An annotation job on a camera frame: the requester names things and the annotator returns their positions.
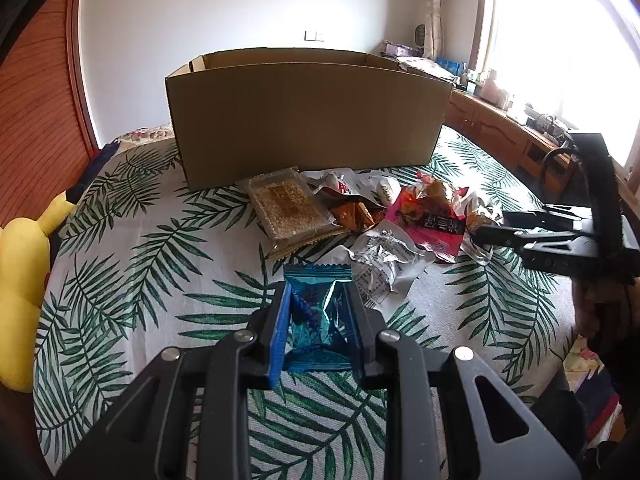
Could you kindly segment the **leaf print bed sheet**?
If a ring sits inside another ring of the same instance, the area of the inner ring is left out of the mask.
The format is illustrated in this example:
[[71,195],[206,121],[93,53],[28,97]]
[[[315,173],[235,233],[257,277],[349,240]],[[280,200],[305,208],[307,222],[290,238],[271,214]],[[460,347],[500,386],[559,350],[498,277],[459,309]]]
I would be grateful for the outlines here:
[[[348,263],[359,236],[290,255]],[[270,303],[282,278],[271,240],[233,186],[192,192],[174,140],[115,155],[61,232],[35,354],[36,433],[58,469],[163,348],[214,344]],[[574,339],[570,283],[497,248],[487,266],[435,257],[395,309],[393,330],[421,346],[472,348],[526,403],[551,382]],[[250,395],[257,479],[378,479],[386,396],[351,374],[283,375]]]

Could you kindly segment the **wall switch plate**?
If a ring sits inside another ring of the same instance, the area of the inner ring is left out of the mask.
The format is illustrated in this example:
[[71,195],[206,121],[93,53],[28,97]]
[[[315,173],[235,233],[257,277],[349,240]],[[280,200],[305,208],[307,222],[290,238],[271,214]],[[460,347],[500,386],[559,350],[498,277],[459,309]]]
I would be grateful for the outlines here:
[[304,40],[308,42],[322,42],[323,36],[315,30],[306,30],[306,32],[304,32]]

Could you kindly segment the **blue foil snack packet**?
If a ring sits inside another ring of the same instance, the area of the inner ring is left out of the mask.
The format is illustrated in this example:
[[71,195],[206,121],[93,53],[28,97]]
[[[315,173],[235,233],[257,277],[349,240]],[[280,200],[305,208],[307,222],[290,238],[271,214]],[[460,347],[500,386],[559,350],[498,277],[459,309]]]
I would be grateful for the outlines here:
[[290,373],[344,372],[352,368],[356,328],[350,312],[352,268],[347,264],[288,264],[283,271],[290,300]]

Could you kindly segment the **white red snack packet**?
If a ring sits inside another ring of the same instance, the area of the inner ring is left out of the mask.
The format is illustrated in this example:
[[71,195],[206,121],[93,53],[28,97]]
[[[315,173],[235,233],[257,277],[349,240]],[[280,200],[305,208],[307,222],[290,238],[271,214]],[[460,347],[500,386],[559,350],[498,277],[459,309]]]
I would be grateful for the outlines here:
[[303,171],[300,175],[314,189],[314,194],[332,191],[339,196],[359,197],[383,207],[393,205],[401,191],[398,179],[381,170],[332,168]]

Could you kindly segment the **clear sesame snack pack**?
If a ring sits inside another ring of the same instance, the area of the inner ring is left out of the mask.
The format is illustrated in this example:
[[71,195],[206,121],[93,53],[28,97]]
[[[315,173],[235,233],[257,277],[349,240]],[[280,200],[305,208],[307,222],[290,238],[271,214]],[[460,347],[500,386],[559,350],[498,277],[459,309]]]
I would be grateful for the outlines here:
[[314,195],[296,167],[258,174],[235,185],[250,199],[271,240],[271,260],[281,260],[299,248],[349,233]]

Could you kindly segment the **pink red snack bag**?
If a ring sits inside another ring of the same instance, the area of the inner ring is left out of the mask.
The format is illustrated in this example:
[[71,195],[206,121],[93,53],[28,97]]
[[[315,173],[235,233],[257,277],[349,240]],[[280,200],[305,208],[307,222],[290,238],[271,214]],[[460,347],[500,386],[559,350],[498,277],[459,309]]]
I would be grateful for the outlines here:
[[420,174],[419,180],[401,188],[385,219],[403,229],[416,247],[453,262],[464,237],[462,202],[468,191],[430,174]]

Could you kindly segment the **silver white snack wrapper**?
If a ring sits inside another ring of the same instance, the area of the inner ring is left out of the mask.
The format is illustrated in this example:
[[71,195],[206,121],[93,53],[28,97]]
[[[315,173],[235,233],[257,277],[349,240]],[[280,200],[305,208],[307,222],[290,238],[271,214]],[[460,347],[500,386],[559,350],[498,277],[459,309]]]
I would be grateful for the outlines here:
[[361,234],[348,256],[363,304],[378,310],[402,304],[414,281],[435,259],[388,220]]

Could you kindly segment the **white patterned curtain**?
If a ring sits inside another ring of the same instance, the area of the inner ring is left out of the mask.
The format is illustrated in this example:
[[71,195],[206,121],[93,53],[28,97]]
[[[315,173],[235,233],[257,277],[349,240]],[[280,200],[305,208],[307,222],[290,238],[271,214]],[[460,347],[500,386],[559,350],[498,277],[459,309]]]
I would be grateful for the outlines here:
[[424,46],[423,55],[435,61],[444,50],[444,19],[442,7],[445,0],[424,0]]

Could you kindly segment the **brown cardboard box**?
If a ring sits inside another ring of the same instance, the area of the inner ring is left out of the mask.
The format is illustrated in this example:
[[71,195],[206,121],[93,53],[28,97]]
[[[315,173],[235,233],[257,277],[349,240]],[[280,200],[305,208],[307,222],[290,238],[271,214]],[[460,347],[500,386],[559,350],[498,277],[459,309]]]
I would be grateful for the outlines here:
[[292,166],[425,165],[452,92],[388,58],[309,48],[200,55],[165,87],[192,191]]

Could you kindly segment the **wooden side cabinet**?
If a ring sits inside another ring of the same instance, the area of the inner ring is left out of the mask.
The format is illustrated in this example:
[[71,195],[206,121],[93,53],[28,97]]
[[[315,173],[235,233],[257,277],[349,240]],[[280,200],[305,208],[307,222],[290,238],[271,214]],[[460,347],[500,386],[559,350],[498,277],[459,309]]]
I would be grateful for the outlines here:
[[574,157],[561,154],[542,166],[555,144],[536,130],[518,124],[475,96],[451,92],[445,125],[453,128],[514,174],[545,202],[586,206],[588,193]]

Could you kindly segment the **clear bun snack pack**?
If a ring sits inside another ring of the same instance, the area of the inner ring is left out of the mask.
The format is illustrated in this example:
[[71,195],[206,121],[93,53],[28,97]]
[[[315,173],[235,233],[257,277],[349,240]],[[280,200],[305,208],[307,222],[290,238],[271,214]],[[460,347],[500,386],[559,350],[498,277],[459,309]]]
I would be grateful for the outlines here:
[[473,236],[480,226],[500,226],[502,210],[499,205],[478,195],[477,192],[466,194],[461,206],[465,215],[465,232],[461,250],[480,266],[487,266],[494,253],[494,246],[478,244],[473,240]]

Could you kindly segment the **orange brown snack packet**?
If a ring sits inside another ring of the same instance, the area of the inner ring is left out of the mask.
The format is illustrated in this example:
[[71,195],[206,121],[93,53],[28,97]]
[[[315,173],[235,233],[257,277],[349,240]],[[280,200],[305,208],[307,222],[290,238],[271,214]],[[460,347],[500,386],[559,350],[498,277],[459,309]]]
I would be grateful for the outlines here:
[[386,208],[360,198],[331,198],[326,202],[337,224],[354,233],[374,228],[386,215]]

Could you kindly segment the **yellow plush toy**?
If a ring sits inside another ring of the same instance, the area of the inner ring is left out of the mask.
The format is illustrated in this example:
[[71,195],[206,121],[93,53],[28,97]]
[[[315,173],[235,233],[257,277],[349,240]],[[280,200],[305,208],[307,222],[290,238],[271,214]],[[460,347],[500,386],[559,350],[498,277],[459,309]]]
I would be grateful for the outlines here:
[[42,215],[15,218],[1,229],[0,359],[1,383],[30,393],[40,311],[51,271],[50,235],[74,211],[64,192]]

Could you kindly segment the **floral quilt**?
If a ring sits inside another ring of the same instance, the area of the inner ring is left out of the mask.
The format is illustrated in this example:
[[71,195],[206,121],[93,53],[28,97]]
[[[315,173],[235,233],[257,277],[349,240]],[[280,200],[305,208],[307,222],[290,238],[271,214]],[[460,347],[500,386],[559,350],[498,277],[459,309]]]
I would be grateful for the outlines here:
[[118,136],[116,141],[119,143],[119,148],[123,151],[135,148],[136,146],[171,139],[174,136],[174,129],[171,125],[161,125],[129,131]]

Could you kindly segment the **wooden wardrobe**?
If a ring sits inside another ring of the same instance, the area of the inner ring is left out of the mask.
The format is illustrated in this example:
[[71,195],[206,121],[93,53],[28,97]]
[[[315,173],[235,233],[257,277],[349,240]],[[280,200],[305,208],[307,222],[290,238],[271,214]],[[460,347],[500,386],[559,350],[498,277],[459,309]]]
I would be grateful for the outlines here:
[[79,0],[40,7],[1,63],[1,223],[37,218],[99,151],[82,81]]

